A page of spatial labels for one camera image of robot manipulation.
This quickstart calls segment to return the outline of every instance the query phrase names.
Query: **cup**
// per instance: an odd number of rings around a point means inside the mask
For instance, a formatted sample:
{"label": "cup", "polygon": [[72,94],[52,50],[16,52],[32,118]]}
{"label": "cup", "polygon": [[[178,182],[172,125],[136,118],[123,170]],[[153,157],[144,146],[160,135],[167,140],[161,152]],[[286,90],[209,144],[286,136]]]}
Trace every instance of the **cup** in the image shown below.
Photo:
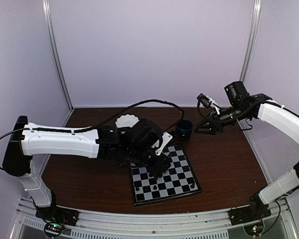
{"label": "cup", "polygon": [[182,119],[175,127],[176,137],[182,141],[189,140],[193,131],[193,123],[187,119]]}

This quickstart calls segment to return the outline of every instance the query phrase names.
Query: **wooden table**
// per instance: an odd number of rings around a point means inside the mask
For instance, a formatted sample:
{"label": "wooden table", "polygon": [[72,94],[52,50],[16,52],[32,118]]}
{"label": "wooden table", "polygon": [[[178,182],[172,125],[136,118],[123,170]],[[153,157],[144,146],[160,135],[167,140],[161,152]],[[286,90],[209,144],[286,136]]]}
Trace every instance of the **wooden table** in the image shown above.
{"label": "wooden table", "polygon": [[[75,109],[67,126],[99,123],[119,108]],[[195,108],[184,108],[185,118],[194,124],[200,117]],[[134,108],[128,112],[156,122],[162,129],[180,117],[173,108]],[[61,206],[130,214],[168,214],[202,212],[248,204],[249,197],[267,185],[259,164],[236,126],[218,135],[193,133],[183,144],[202,188],[202,193],[179,199],[133,206],[127,168],[116,168],[112,160],[53,155],[43,173],[46,185]]]}

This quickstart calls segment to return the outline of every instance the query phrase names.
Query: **white bowl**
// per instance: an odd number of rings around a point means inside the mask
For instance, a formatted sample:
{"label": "white bowl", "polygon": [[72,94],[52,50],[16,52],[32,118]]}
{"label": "white bowl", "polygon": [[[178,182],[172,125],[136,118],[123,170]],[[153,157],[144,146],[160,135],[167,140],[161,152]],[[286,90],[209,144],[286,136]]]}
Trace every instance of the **white bowl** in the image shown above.
{"label": "white bowl", "polygon": [[139,120],[135,115],[124,115],[119,117],[115,124],[117,128],[133,127]]}

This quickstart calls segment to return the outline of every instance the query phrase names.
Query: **white wall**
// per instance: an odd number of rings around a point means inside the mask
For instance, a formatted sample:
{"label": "white wall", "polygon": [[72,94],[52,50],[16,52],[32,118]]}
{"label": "white wall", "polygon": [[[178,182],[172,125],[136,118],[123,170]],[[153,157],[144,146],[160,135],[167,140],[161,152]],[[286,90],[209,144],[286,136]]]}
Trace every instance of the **white wall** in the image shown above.
{"label": "white wall", "polygon": [[[265,93],[299,114],[299,0],[264,0],[256,45],[245,82],[251,94]],[[299,160],[299,147],[269,124],[250,131],[272,180]],[[299,230],[299,190],[288,197]]]}
{"label": "white wall", "polygon": [[[19,115],[62,125],[67,114],[41,0],[0,0],[0,135],[13,129]],[[0,165],[6,142],[0,143]],[[37,166],[42,159],[37,158]],[[8,237],[22,191],[15,178],[0,171],[0,239]]]}
{"label": "white wall", "polygon": [[144,99],[229,102],[239,80],[252,0],[54,0],[57,46],[75,107]]}

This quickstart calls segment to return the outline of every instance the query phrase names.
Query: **chessboard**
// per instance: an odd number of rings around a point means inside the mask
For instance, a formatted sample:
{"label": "chessboard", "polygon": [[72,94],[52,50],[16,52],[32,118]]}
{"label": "chessboard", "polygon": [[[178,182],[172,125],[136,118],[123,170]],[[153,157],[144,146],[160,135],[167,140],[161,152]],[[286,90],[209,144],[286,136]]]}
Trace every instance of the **chessboard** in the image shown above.
{"label": "chessboard", "polygon": [[172,163],[157,180],[150,176],[145,167],[138,168],[131,164],[134,206],[201,193],[200,185],[181,145],[166,147],[163,153],[170,155]]}

